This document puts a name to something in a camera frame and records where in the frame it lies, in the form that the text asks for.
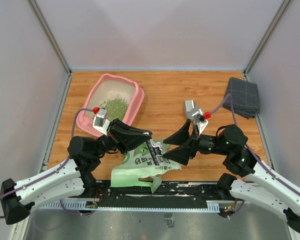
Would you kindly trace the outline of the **white plastic bag clip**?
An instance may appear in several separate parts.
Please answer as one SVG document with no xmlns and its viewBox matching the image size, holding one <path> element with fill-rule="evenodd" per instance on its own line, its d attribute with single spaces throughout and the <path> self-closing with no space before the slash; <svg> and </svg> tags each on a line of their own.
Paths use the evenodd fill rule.
<svg viewBox="0 0 300 240">
<path fill-rule="evenodd" d="M 146 145 L 150 152 L 151 158 L 154 162 L 154 165 L 160 165 L 158 156 L 162 155 L 162 145 L 160 142 L 153 142 L 152 140 L 146 141 Z"/>
</svg>

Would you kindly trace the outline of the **green cat litter bag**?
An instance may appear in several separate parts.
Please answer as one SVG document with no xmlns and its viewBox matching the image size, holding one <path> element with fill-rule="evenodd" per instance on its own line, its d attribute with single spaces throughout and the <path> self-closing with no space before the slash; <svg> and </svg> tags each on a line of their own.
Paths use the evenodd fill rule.
<svg viewBox="0 0 300 240">
<path fill-rule="evenodd" d="M 159 164 L 152 159 L 149 148 L 143 143 L 134 150 L 129 151 L 123 163 L 112 169 L 111 187 L 148 187 L 154 193 L 162 182 L 161 175 L 171 170 L 180 170 L 181 165 L 162 157 L 169 145 L 161 139 L 152 139 L 153 150 L 157 153 Z"/>
</svg>

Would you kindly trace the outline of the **grey metal scoop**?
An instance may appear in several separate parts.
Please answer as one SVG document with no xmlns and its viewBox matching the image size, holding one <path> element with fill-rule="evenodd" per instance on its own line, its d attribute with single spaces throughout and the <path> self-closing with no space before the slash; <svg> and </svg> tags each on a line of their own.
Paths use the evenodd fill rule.
<svg viewBox="0 0 300 240">
<path fill-rule="evenodd" d="M 185 109 L 185 115 L 187 119 L 194 120 L 194 121 L 204 121 L 204 115 L 203 112 L 194 100 L 186 100 L 184 101 L 184 109 Z"/>
</svg>

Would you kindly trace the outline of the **pink litter box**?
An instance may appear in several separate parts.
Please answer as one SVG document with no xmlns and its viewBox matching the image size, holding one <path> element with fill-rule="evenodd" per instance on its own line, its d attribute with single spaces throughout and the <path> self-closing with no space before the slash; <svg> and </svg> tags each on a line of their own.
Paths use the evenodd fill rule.
<svg viewBox="0 0 300 240">
<path fill-rule="evenodd" d="M 131 125 L 142 105 L 145 93 L 137 82 L 125 77 L 109 73 L 103 74 L 90 90 L 83 107 L 87 109 L 100 107 L 99 105 L 104 100 L 114 99 L 117 95 L 120 95 L 129 103 L 122 122 Z"/>
</svg>

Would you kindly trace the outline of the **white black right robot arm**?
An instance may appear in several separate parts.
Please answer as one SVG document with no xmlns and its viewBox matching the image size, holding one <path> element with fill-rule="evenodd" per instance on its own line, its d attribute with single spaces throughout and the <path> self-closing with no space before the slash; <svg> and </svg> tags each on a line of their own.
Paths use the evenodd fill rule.
<svg viewBox="0 0 300 240">
<path fill-rule="evenodd" d="M 187 165 L 197 153 L 225 156 L 228 173 L 217 182 L 216 194 L 222 200 L 238 198 L 267 209 L 300 233 L 300 187 L 270 168 L 246 145 L 248 138 L 237 125 L 218 128 L 215 136 L 203 134 L 207 122 L 185 124 L 164 143 L 176 148 L 163 157 Z"/>
</svg>

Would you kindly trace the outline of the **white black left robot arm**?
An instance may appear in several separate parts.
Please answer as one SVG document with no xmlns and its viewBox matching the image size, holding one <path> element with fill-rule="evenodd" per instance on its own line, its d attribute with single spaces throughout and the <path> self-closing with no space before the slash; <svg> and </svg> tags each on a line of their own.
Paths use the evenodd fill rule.
<svg viewBox="0 0 300 240">
<path fill-rule="evenodd" d="M 92 175 L 107 153 L 122 154 L 152 138 L 152 132 L 115 119 L 103 128 L 98 138 L 74 136 L 67 148 L 68 157 L 59 165 L 24 180 L 4 180 L 0 188 L 2 219 L 7 225 L 27 218 L 34 210 L 68 197 L 93 197 L 97 192 Z"/>
</svg>

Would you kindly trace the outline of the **green cat litter pellets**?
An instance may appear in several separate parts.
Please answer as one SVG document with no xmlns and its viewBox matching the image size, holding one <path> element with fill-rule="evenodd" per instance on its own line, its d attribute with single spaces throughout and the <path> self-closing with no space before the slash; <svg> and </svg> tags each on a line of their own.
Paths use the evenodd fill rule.
<svg viewBox="0 0 300 240">
<path fill-rule="evenodd" d="M 114 99 L 104 100 L 99 106 L 107 110 L 107 119 L 109 121 L 114 119 L 123 120 L 128 110 L 129 103 L 126 99 L 117 95 Z"/>
</svg>

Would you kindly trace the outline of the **folded dark grey cloth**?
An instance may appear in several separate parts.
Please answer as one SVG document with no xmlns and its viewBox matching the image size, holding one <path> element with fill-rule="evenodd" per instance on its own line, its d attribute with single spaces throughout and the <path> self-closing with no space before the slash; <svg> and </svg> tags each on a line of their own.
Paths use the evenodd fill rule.
<svg viewBox="0 0 300 240">
<path fill-rule="evenodd" d="M 224 97 L 231 95 L 234 112 L 247 119 L 260 113 L 260 99 L 256 83 L 231 77 Z"/>
</svg>

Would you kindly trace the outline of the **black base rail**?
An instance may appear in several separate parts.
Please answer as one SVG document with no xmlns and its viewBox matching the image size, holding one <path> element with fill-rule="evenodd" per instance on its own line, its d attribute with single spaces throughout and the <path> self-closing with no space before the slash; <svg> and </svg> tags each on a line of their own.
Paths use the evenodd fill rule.
<svg viewBox="0 0 300 240">
<path fill-rule="evenodd" d="M 163 181 L 152 193 L 148 187 L 111 187 L 109 180 L 98 180 L 95 186 L 79 196 L 80 199 L 94 200 L 102 198 L 101 202 L 141 202 L 147 207 L 163 205 L 166 207 L 181 207 L 194 204 L 198 206 L 208 201 L 233 202 L 234 197 L 218 192 L 215 182 L 205 181 Z"/>
</svg>

